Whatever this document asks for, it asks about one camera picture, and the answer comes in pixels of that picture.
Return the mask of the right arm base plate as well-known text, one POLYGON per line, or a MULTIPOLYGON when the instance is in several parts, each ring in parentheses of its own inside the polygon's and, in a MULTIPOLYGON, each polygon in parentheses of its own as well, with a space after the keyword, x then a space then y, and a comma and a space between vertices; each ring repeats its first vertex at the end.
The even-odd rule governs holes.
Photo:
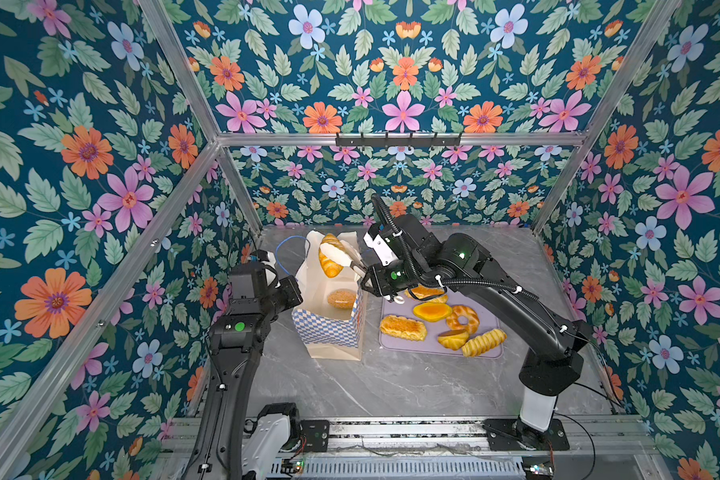
POLYGON ((543 432, 526 424, 519 418, 488 418, 481 426, 486 432, 491 451, 569 451, 563 424, 552 419, 550 426, 543 432))

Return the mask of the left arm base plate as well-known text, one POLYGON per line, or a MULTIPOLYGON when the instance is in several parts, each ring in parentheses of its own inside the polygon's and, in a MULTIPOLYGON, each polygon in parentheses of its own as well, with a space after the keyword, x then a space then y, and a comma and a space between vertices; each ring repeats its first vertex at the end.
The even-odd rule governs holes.
POLYGON ((302 420, 299 453, 325 453, 328 451, 331 422, 325 419, 302 420))

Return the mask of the lavender plastic tray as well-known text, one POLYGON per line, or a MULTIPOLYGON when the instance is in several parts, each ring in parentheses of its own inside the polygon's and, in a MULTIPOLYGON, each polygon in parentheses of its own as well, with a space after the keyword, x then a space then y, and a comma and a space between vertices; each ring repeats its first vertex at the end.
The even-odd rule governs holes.
MULTIPOLYGON (((485 307, 480 306, 476 301, 468 299, 461 293, 451 292, 447 293, 448 301, 447 304, 451 307, 464 305, 471 307, 475 310, 477 318, 480 321, 480 325, 475 333, 475 336, 482 335, 488 331, 496 328, 504 330, 509 333, 509 330, 505 328, 499 319, 492 313, 490 313, 485 307)), ((382 301, 382 316, 386 318, 390 315, 401 316, 413 320, 420 321, 420 318, 414 315, 413 309, 419 302, 411 298, 405 297, 402 304, 389 303, 382 301)), ((397 337, 387 335, 385 333, 379 334, 379 342, 382 347, 394 351, 403 351, 409 353, 420 353, 430 355, 441 355, 451 357, 462 357, 461 350, 451 350, 443 347, 437 340, 438 335, 449 331, 450 328, 447 326, 445 320, 438 322, 427 322, 423 320, 423 323, 427 328, 427 337, 423 341, 406 340, 397 337)))

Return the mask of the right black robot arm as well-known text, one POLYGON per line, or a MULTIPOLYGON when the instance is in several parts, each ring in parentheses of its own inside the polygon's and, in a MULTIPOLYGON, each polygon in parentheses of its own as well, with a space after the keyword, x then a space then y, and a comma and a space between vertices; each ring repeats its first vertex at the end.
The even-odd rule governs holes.
POLYGON ((364 237, 377 262, 366 265, 349 246, 323 243, 320 254, 361 276, 363 290, 388 301, 416 286, 460 293, 494 314, 528 345, 519 373, 524 386, 519 429, 541 434, 559 395, 579 380, 587 325, 553 312, 512 279, 489 250, 456 233, 440 241, 410 215, 372 225, 364 237))

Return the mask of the small croissant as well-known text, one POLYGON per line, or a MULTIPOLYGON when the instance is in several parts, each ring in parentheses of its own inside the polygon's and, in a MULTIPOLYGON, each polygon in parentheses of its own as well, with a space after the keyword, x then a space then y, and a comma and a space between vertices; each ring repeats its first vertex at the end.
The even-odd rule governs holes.
POLYGON ((326 234, 318 247, 318 260, 327 278, 337 277, 348 262, 343 243, 333 234, 326 234))

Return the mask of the round orange bun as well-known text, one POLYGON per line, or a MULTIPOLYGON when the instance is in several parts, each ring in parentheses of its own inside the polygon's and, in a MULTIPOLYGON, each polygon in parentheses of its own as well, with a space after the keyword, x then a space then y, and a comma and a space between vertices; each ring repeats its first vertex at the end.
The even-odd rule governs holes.
POLYGON ((329 306, 339 310, 352 310, 357 293, 350 289, 337 289, 328 294, 326 301, 329 306))

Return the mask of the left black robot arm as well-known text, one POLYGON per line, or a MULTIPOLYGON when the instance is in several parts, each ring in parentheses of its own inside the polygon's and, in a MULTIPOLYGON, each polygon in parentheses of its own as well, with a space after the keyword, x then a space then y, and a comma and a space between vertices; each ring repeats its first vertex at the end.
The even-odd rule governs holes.
POLYGON ((228 308, 210 330, 208 393, 185 479, 264 479, 297 440, 292 403, 266 406, 250 434, 245 425, 264 342, 278 315, 302 302, 298 282, 259 272, 233 275, 231 284, 228 308))

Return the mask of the checkered paper bag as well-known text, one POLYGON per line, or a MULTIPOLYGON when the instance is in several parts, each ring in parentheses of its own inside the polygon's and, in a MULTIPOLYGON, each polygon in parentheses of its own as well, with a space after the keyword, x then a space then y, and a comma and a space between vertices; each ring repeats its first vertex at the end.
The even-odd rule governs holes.
POLYGON ((344 267, 335 278, 324 275, 318 260, 318 247, 324 236, 312 230, 298 237, 304 243, 304 259, 295 278, 303 303, 293 308, 291 317, 311 358, 359 361, 362 359, 366 296, 359 289, 359 276, 350 268, 344 267), (337 289, 357 293, 352 310, 339 310, 328 305, 328 294, 337 289))

